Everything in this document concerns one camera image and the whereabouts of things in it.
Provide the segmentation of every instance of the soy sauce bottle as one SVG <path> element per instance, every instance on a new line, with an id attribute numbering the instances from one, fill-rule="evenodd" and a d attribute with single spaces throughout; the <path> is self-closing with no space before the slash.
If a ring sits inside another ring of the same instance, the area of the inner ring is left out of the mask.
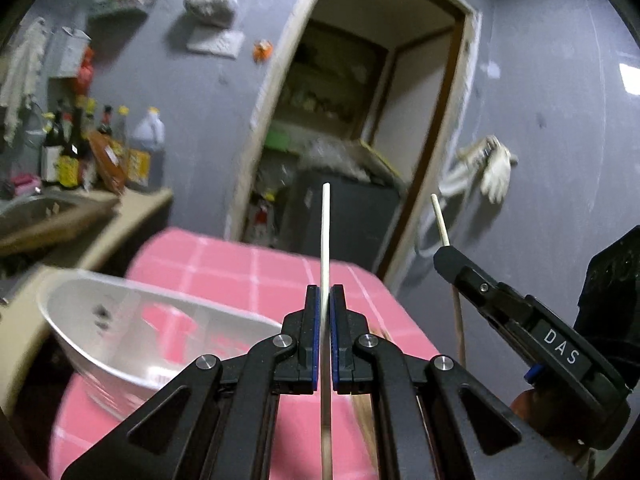
<path id="1" fill-rule="evenodd" d="M 54 186 L 58 183 L 58 163 L 65 144 L 65 130 L 62 126 L 62 102 L 58 101 L 58 109 L 54 115 L 51 129 L 47 132 L 42 143 L 40 176 L 45 186 Z"/>
<path id="2" fill-rule="evenodd" d="M 95 99 L 87 99 L 86 107 L 84 108 L 84 117 L 82 118 L 81 125 L 81 137 L 82 137 L 82 150 L 81 156 L 84 159 L 91 158 L 91 146 L 89 145 L 89 134 L 95 130 Z"/>
<path id="3" fill-rule="evenodd" d="M 98 126 L 98 131 L 111 137 L 113 135 L 113 131 L 111 130 L 111 114 L 113 113 L 113 107 L 106 105 L 104 107 L 104 112 L 102 113 L 102 120 L 100 121 L 100 126 Z"/>
<path id="4" fill-rule="evenodd" d="M 59 177 L 60 186 L 65 189 L 76 189 L 82 184 L 82 117 L 86 98 L 78 96 L 71 123 L 69 140 L 60 155 Z"/>

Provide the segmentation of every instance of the wooden stick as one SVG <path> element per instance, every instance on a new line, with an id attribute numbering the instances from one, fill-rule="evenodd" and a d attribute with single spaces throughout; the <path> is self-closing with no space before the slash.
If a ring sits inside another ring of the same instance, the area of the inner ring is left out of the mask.
<path id="1" fill-rule="evenodd" d="M 329 343 L 329 222 L 331 185 L 322 185 L 320 245 L 320 453 L 322 480 L 332 480 L 334 465 L 331 447 L 331 349 Z"/>
<path id="2" fill-rule="evenodd" d="M 440 202 L 438 202 L 438 196 L 436 194 L 431 195 L 431 204 L 433 204 L 433 212 L 436 215 L 436 223 L 438 225 L 438 232 L 440 233 L 440 240 L 444 246 L 448 246 L 449 235 L 447 235 L 447 227 L 444 225 Z M 453 294 L 453 319 L 456 325 L 456 338 L 458 340 L 458 362 L 466 368 L 465 327 L 462 321 L 460 293 L 453 285 L 451 285 L 451 292 Z"/>

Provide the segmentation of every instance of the door frame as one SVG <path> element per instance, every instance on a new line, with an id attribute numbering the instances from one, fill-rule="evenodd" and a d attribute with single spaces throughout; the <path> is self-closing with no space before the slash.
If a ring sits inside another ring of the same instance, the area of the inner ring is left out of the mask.
<path id="1" fill-rule="evenodd" d="M 400 55 L 407 53 L 412 48 L 417 48 L 418 46 L 422 46 L 425 43 L 429 43 L 430 41 L 437 40 L 438 38 L 446 34 L 451 34 L 453 32 L 453 28 L 454 28 L 453 25 L 448 25 L 447 27 L 434 30 L 429 34 L 425 34 L 423 36 L 419 36 L 418 38 L 415 38 L 414 40 L 408 41 L 407 43 L 400 45 L 398 48 L 394 50 L 393 59 L 391 60 L 391 67 L 386 76 L 386 80 L 384 81 L 385 87 L 382 90 L 380 102 L 376 106 L 376 117 L 373 120 L 371 134 L 367 141 L 367 143 L 370 144 L 371 147 L 373 147 L 373 141 L 376 138 L 378 128 L 380 127 L 380 119 L 382 118 L 382 112 L 384 111 L 386 102 L 389 99 L 389 92 L 391 91 L 391 83 L 393 82 L 393 77 L 394 77 L 394 74 L 396 73 L 396 68 L 398 68 L 398 59 Z"/>
<path id="2" fill-rule="evenodd" d="M 239 157 L 238 179 L 226 215 L 226 240 L 241 240 L 251 188 L 268 127 L 289 71 L 289 65 L 317 1 L 297 0 L 284 26 L 277 49 L 271 58 L 257 103 L 252 112 L 251 133 Z M 400 215 L 388 250 L 379 266 L 378 276 L 385 282 L 385 285 L 389 285 L 393 281 L 409 251 L 413 249 L 420 212 L 427 203 L 430 192 L 434 190 L 446 145 L 449 139 L 454 137 L 455 131 L 462 122 L 478 59 L 482 13 L 465 0 L 430 1 L 454 17 L 455 24 L 451 44 L 455 44 L 456 49 L 450 51 L 447 60 L 443 85 L 426 139 L 426 145 L 428 144 L 429 149 L 423 150 L 418 163 L 422 177 L 421 182 L 414 178 L 415 185 L 411 186 L 408 194 L 408 198 L 412 199 L 412 207 L 410 210 L 405 208 Z"/>

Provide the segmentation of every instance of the bottle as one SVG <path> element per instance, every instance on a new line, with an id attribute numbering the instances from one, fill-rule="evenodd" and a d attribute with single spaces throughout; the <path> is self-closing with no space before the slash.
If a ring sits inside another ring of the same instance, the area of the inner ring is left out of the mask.
<path id="1" fill-rule="evenodd" d="M 162 186 L 164 172 L 164 124 L 157 108 L 148 114 L 129 139 L 127 187 L 153 192 Z"/>
<path id="2" fill-rule="evenodd" d="M 116 154 L 122 168 L 126 167 L 126 151 L 127 151 L 127 116 L 129 109 L 126 106 L 118 108 L 118 117 L 113 125 L 113 137 L 109 144 L 113 153 Z"/>
<path id="3" fill-rule="evenodd" d="M 87 139 L 92 131 L 95 130 L 95 99 L 86 100 L 86 108 L 84 109 L 84 120 L 82 120 L 82 138 Z"/>
<path id="4" fill-rule="evenodd" d="M 82 117 L 84 116 L 85 103 L 86 98 L 84 96 L 76 98 L 71 134 L 60 155 L 60 186 L 65 189 L 76 189 L 82 182 Z"/>
<path id="5" fill-rule="evenodd" d="M 65 133 L 65 143 L 71 138 L 71 126 L 73 125 L 73 117 L 69 112 L 62 113 L 62 129 Z"/>
<path id="6" fill-rule="evenodd" d="M 111 131 L 111 113 L 113 112 L 113 108 L 109 105 L 104 107 L 104 112 L 102 113 L 102 120 L 100 121 L 100 126 L 98 126 L 98 131 L 106 136 L 111 137 L 113 132 Z"/>
<path id="7" fill-rule="evenodd" d="M 89 134 L 95 131 L 95 99 L 89 98 L 86 101 L 86 108 L 84 109 L 84 118 L 82 119 L 82 169 L 81 179 L 84 189 L 89 191 L 94 186 L 97 179 L 97 171 L 95 168 L 94 154 L 91 151 L 91 145 L 89 144 Z"/>
<path id="8" fill-rule="evenodd" d="M 42 127 L 42 131 L 46 135 L 53 128 L 53 121 L 56 120 L 56 115 L 51 112 L 47 112 L 46 114 L 42 114 L 42 118 L 47 121 L 47 123 Z"/>
<path id="9" fill-rule="evenodd" d="M 275 196 L 267 192 L 258 202 L 258 211 L 249 232 L 249 243 L 270 247 L 273 242 L 273 203 Z"/>
<path id="10" fill-rule="evenodd" d="M 65 133 L 62 126 L 62 103 L 58 101 L 58 109 L 53 115 L 51 128 L 42 143 L 40 176 L 45 186 L 53 186 L 58 183 L 58 162 L 64 145 Z"/>

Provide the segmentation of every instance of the screw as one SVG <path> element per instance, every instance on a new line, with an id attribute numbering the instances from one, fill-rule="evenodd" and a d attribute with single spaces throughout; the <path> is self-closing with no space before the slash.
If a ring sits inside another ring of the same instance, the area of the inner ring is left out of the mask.
<path id="1" fill-rule="evenodd" d="M 446 355 L 439 355 L 433 360 L 433 364 L 438 370 L 442 370 L 446 372 L 447 370 L 451 370 L 453 368 L 453 360 Z"/>
<path id="2" fill-rule="evenodd" d="M 278 334 L 273 338 L 273 344 L 278 348 L 286 348 L 287 346 L 291 346 L 292 343 L 293 339 L 287 334 Z"/>
<path id="3" fill-rule="evenodd" d="M 217 362 L 218 359 L 215 355 L 204 354 L 196 359 L 196 366 L 200 370 L 211 370 Z"/>
<path id="4" fill-rule="evenodd" d="M 378 344 L 378 338 L 373 334 L 362 334 L 358 338 L 358 343 L 360 343 L 365 348 L 373 348 Z"/>

